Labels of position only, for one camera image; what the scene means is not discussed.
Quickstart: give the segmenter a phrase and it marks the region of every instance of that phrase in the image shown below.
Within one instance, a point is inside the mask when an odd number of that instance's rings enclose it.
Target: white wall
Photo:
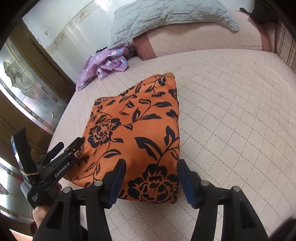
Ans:
[[[114,12],[135,0],[41,0],[24,17],[39,43],[76,83],[87,58],[107,46]],[[220,0],[252,11],[255,0]]]

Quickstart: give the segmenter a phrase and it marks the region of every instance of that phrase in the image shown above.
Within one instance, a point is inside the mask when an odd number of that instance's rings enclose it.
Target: quilted bed sheet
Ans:
[[[268,235],[295,218],[296,73],[280,57],[255,50],[201,50],[147,61],[135,57],[129,66],[75,92],[49,149],[82,135],[96,98],[172,72],[180,102],[181,158],[189,168],[216,186],[239,185]],[[106,210],[114,241],[190,240],[197,214],[182,191],[176,204],[118,199]],[[222,216],[220,206],[215,240],[221,238]],[[83,211],[81,217],[85,222]]]

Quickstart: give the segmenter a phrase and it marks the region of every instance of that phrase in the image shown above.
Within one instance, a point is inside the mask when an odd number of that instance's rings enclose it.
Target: orange floral fabric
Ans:
[[[179,179],[179,108],[172,73],[153,75],[115,97],[95,101],[76,152],[79,162],[65,178],[87,187],[127,164],[119,198],[174,203]]]

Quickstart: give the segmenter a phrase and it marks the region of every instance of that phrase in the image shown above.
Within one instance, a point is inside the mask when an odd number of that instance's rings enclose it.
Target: metal screw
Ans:
[[[101,180],[95,181],[94,185],[97,186],[97,187],[102,186],[103,181],[101,181]]]
[[[233,186],[233,190],[235,190],[236,192],[239,192],[241,188],[239,186]]]
[[[207,180],[202,180],[201,181],[201,184],[203,185],[203,186],[208,186],[210,183],[207,181]]]
[[[63,189],[63,192],[64,193],[68,193],[68,192],[70,192],[72,190],[72,188],[70,188],[70,187],[65,187],[64,189]]]

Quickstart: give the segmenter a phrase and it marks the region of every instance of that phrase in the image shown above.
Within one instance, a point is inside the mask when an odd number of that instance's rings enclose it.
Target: purple floral cloth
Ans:
[[[128,46],[129,43],[126,42],[116,48],[105,48],[90,56],[78,76],[76,90],[82,90],[96,76],[103,79],[113,70],[125,71],[128,68],[128,62],[124,56],[128,55]]]

